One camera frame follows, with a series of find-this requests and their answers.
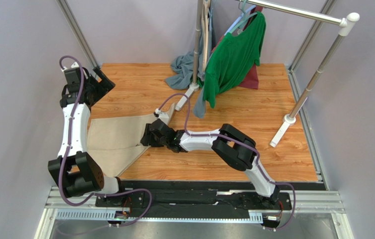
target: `green t-shirt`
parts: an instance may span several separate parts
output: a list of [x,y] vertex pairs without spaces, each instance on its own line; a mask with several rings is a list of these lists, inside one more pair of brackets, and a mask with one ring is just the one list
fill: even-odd
[[238,86],[255,63],[259,66],[265,18],[261,12],[238,36],[227,33],[206,67],[204,97],[212,108],[217,94]]

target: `clothes rack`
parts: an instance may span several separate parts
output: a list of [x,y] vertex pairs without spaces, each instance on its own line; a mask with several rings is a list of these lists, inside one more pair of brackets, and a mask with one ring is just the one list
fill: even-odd
[[[285,5],[281,5],[281,4],[277,4],[273,2],[268,2],[268,1],[262,1],[262,0],[245,0],[245,1],[250,4],[262,6],[264,8],[281,11],[281,12],[289,13],[292,15],[297,15],[297,16],[321,21],[321,22],[334,24],[341,28],[338,32],[338,36],[336,37],[329,51],[326,53],[320,66],[315,71],[307,87],[302,92],[299,100],[296,102],[292,110],[283,117],[282,119],[283,123],[281,127],[279,128],[274,138],[270,142],[270,145],[272,147],[276,147],[279,141],[281,140],[281,138],[283,137],[283,135],[286,133],[287,129],[290,126],[295,124],[296,116],[298,115],[305,101],[308,99],[309,93],[311,92],[314,85],[320,78],[320,75],[323,73],[325,66],[329,63],[330,59],[332,58],[333,54],[338,49],[342,40],[349,34],[349,32],[351,31],[355,23],[360,19],[360,15],[356,12],[353,12],[353,13],[348,14],[346,18],[335,18],[329,15],[325,15],[325,14],[321,14],[317,12],[311,12],[311,11],[298,9],[294,7],[289,7],[289,6],[285,6]],[[192,94],[195,91],[198,91],[199,89],[199,85],[197,83],[197,76],[198,76],[198,67],[199,67],[199,40],[200,40],[200,32],[201,32],[202,11],[203,11],[203,0],[198,0],[198,8],[197,8],[197,15],[196,15],[195,50],[194,50],[194,61],[193,61],[193,79],[192,79],[192,83],[189,86],[189,89],[186,92],[186,95],[188,97],[191,97]],[[181,108],[183,108],[186,101],[187,99],[183,97],[177,103],[176,110],[178,111],[181,110]]]

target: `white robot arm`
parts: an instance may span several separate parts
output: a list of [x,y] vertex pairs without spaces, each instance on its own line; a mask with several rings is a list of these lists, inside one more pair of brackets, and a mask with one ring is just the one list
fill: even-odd
[[276,201],[280,189],[263,168],[259,161],[259,154],[241,144],[234,143],[233,146],[230,146],[230,140],[227,138],[255,148],[253,139],[230,124],[223,124],[220,129],[208,132],[185,132],[185,130],[173,130],[160,119],[146,125],[144,136],[140,142],[145,146],[166,146],[177,153],[194,150],[214,151],[229,166],[245,172],[259,195]]

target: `wire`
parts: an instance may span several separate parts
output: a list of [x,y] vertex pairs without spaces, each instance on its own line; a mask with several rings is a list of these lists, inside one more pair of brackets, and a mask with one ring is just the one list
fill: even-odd
[[293,208],[292,208],[292,213],[290,214],[290,217],[289,217],[289,220],[281,227],[278,227],[277,229],[283,229],[285,228],[291,221],[292,221],[292,217],[293,217],[293,214],[295,212],[295,206],[296,206],[296,193],[295,193],[295,188],[292,186],[292,184],[290,183],[278,183],[278,182],[273,182],[271,181],[267,175],[264,173],[263,169],[261,168],[261,165],[259,164],[259,157],[260,157],[260,154],[258,152],[258,150],[254,147],[251,147],[243,142],[240,142],[236,139],[233,139],[233,138],[230,138],[226,135],[223,135],[223,134],[219,134],[219,133],[210,133],[210,134],[205,134],[205,133],[201,133],[201,134],[191,134],[188,130],[187,130],[187,121],[189,120],[189,116],[190,116],[190,99],[187,95],[185,95],[184,93],[175,93],[173,95],[171,95],[170,97],[168,97],[162,104],[161,106],[158,108],[158,110],[161,110],[162,107],[164,107],[164,105],[171,99],[173,98],[174,96],[183,96],[187,99],[187,105],[188,105],[188,110],[187,110],[187,115],[186,115],[186,120],[184,121],[184,132],[188,135],[188,136],[197,136],[197,137],[207,137],[207,136],[216,136],[216,137],[221,137],[221,138],[224,138],[228,141],[232,141],[240,146],[243,146],[249,150],[251,150],[252,152],[254,152],[257,156],[256,158],[256,167],[259,169],[260,173],[263,175],[263,177],[271,184],[274,184],[276,186],[281,186],[281,185],[285,185],[285,186],[289,186],[291,189],[292,189],[292,194],[293,194]]
[[83,201],[79,202],[79,203],[73,203],[71,201],[69,201],[64,192],[63,192],[63,186],[62,186],[62,178],[63,178],[63,173],[64,173],[64,170],[65,170],[65,163],[66,163],[66,160],[68,158],[68,154],[69,154],[69,151],[71,149],[71,143],[72,143],[72,122],[73,122],[73,119],[74,119],[74,114],[75,114],[75,110],[80,102],[80,98],[81,98],[81,94],[83,92],[83,88],[84,88],[84,71],[83,71],[83,67],[80,63],[80,61],[78,61],[75,57],[73,56],[63,56],[61,57],[61,59],[59,60],[59,66],[61,67],[62,70],[65,70],[65,68],[63,67],[62,65],[62,61],[66,58],[70,58],[72,60],[74,60],[75,62],[77,62],[79,68],[80,68],[80,89],[78,90],[78,95],[77,95],[77,98],[75,99],[75,103],[74,103],[74,106],[72,107],[72,110],[71,110],[71,114],[70,114],[70,117],[68,119],[69,123],[68,123],[68,140],[67,140],[67,147],[66,147],[66,150],[65,150],[65,153],[62,157],[62,162],[61,162],[61,167],[59,169],[59,178],[58,178],[58,188],[59,188],[59,193],[62,197],[62,199],[64,200],[65,203],[67,203],[68,205],[70,206],[74,206],[74,207],[77,207],[77,206],[81,206],[83,205],[86,201],[88,201],[92,196],[102,196],[102,197],[118,197],[118,196],[123,196],[123,195],[126,195],[126,194],[130,194],[130,193],[134,193],[134,192],[139,192],[139,191],[144,191],[144,192],[147,192],[149,194],[149,204],[147,205],[146,209],[144,210],[144,212],[139,216],[137,217],[136,219],[134,219],[133,221],[129,222],[129,223],[125,223],[125,224],[121,224],[120,226],[121,227],[125,227],[125,226],[128,226],[128,225],[131,225],[135,222],[137,222],[139,219],[141,219],[146,213],[147,211],[149,210],[151,204],[152,204],[152,194],[149,190],[147,189],[143,189],[143,188],[139,188],[139,189],[134,189],[134,190],[130,190],[130,191],[126,191],[126,192],[122,192],[122,193],[114,193],[114,194],[100,194],[100,193],[91,193],[89,196],[87,196],[87,198],[85,198]]
[[283,204],[281,203],[281,201],[278,201],[278,203],[280,204],[280,214],[279,214],[280,218],[279,218],[279,220],[281,221],[281,217],[283,216]]
[[130,207],[129,207],[129,212],[128,212],[128,214],[130,214],[131,213],[131,198],[130,197],[127,197],[123,206],[123,215],[126,216],[127,218],[128,218],[128,214],[124,211],[124,208],[127,205],[128,201],[130,201]]

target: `beige towel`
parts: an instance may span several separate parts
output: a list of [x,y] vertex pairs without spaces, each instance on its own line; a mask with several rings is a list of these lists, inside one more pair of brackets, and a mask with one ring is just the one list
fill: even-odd
[[[171,120],[175,104],[167,114]],[[140,144],[146,123],[156,120],[155,115],[92,119],[87,135],[89,155],[109,177],[120,176],[148,148]]]

